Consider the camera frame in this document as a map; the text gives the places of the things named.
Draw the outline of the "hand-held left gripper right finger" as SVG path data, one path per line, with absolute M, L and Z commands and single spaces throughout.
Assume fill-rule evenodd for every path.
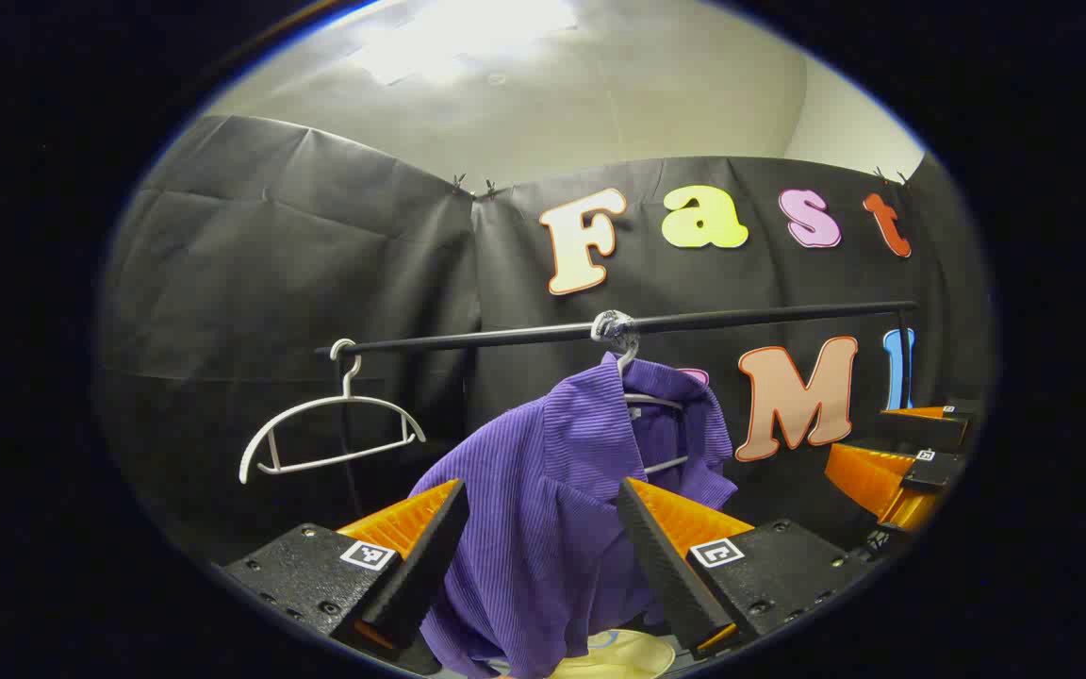
M 796 521 L 752 525 L 634 478 L 619 486 L 617 515 L 669 629 L 697 661 L 793 626 L 874 569 L 864 550 Z

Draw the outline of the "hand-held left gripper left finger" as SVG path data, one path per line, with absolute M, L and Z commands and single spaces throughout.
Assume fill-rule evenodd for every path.
M 467 523 L 469 489 L 449 480 L 345 527 L 294 525 L 225 563 L 222 579 L 290 633 L 397 661 L 419 639 Z

